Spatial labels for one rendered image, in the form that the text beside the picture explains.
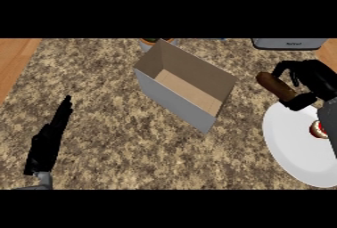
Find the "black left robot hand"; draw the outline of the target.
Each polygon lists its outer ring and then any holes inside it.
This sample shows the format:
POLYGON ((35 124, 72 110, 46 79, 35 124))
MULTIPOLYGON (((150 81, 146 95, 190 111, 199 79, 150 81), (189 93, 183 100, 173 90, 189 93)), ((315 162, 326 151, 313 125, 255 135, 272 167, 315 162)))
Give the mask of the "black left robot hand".
POLYGON ((50 172, 53 169, 62 135, 72 113, 71 106, 71 96, 68 95, 56 109, 51 122, 43 126, 40 132, 31 138, 31 147, 23 168, 25 175, 50 172))

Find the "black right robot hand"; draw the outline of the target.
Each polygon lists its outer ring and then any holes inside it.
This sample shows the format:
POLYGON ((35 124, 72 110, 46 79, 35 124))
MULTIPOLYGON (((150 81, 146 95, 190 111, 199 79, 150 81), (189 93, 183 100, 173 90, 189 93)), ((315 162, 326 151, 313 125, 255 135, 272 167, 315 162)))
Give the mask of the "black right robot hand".
POLYGON ((309 89, 289 101, 279 100, 289 110, 300 111, 318 99, 328 101, 337 97, 337 73, 319 60, 281 61, 270 74, 279 77, 286 69, 294 87, 303 84, 309 89))

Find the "brown sweet potato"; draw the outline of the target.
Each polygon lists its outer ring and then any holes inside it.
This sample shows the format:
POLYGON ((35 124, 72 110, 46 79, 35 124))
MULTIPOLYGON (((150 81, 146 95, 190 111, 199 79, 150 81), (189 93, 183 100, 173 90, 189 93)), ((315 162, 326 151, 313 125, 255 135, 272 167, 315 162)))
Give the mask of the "brown sweet potato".
POLYGON ((288 102, 294 99, 294 89, 270 73, 260 72, 255 76, 255 79, 258 84, 276 95, 282 101, 288 102))

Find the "white round plate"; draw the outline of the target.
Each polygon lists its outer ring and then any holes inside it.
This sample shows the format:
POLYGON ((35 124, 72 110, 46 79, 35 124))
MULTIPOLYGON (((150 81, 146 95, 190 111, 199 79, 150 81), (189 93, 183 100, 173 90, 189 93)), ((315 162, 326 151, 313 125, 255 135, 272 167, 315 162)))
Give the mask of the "white round plate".
POLYGON ((261 131, 270 155, 288 174, 316 187, 337 186, 337 158, 328 139, 316 138, 309 127, 318 109, 291 111, 279 102, 267 108, 261 131))

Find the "open cardboard box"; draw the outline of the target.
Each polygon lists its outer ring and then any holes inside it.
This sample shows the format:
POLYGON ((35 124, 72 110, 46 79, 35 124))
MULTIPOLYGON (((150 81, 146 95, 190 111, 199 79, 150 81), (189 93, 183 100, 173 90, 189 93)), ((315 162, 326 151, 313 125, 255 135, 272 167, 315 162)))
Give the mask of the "open cardboard box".
POLYGON ((238 78, 159 39, 134 65, 142 93, 208 133, 238 78))

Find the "pale grey appliance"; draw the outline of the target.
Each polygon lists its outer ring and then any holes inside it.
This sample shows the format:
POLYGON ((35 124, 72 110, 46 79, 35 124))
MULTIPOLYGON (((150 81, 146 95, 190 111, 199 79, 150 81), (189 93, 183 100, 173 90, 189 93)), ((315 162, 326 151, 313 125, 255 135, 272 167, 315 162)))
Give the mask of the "pale grey appliance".
POLYGON ((261 50, 318 50, 326 38, 252 38, 251 42, 261 50))

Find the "red and white can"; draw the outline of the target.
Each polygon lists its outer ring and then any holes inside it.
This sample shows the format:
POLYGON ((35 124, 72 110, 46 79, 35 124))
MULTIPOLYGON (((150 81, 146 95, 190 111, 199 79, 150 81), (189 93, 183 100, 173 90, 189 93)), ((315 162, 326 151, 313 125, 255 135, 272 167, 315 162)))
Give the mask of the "red and white can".
POLYGON ((313 121, 313 123, 309 127, 309 132, 316 138, 320 138, 320 139, 328 138, 326 132, 325 132, 320 122, 318 120, 313 121))

